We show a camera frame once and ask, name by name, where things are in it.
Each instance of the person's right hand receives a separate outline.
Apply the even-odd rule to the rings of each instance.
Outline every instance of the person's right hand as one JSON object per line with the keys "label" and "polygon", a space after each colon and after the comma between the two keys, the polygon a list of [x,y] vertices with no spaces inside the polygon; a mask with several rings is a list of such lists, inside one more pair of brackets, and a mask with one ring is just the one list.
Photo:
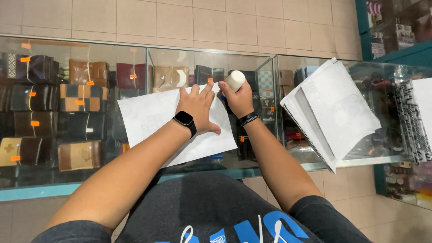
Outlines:
{"label": "person's right hand", "polygon": [[254,112],[252,105],[252,89],[247,81],[243,83],[240,89],[234,93],[231,87],[224,81],[218,82],[218,86],[223,91],[228,105],[237,118],[242,118],[245,115]]}

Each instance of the white glue stick cap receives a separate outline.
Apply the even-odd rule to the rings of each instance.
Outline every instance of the white glue stick cap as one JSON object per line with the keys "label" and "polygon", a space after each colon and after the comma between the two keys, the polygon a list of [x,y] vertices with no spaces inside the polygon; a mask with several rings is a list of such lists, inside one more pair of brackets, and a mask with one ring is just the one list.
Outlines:
{"label": "white glue stick cap", "polygon": [[245,75],[237,70],[232,71],[231,74],[225,79],[225,82],[234,91],[234,93],[240,89],[245,81]]}

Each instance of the grey t-shirt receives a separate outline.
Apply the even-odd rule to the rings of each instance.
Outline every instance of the grey t-shirt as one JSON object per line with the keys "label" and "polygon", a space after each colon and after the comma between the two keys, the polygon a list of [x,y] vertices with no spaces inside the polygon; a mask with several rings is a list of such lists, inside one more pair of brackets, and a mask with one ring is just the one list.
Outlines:
{"label": "grey t-shirt", "polygon": [[[286,214],[241,182],[193,173],[149,188],[129,213],[116,243],[370,243],[324,198],[300,199]],[[105,228],[71,221],[32,243],[109,243]]]}

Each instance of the hand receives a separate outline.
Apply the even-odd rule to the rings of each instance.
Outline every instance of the hand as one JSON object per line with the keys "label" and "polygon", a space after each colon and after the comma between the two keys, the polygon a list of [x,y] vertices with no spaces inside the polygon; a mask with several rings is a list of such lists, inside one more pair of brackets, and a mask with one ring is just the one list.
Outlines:
{"label": "hand", "polygon": [[220,90],[223,91],[228,100],[229,107],[237,118],[242,118],[254,112],[254,106],[252,105],[252,89],[247,81],[245,81],[235,93],[229,85],[223,81],[218,82],[218,86]]}
{"label": "hand", "polygon": [[198,132],[212,131],[220,134],[220,127],[209,121],[210,105],[215,97],[212,91],[214,83],[209,82],[199,93],[200,87],[196,84],[192,86],[191,93],[187,93],[185,88],[180,88],[180,101],[178,102],[175,113],[184,111],[194,118],[195,127]]}

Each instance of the person's left hand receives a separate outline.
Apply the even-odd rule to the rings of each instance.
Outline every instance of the person's left hand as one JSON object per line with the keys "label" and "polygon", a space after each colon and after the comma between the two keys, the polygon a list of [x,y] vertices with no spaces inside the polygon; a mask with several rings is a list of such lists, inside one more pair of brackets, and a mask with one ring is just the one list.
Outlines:
{"label": "person's left hand", "polygon": [[200,87],[197,84],[192,86],[191,93],[187,93],[185,88],[180,88],[180,101],[178,102],[175,113],[184,111],[194,118],[197,132],[212,131],[220,134],[220,127],[209,121],[210,105],[215,97],[212,91],[214,83],[209,82],[199,93]]}

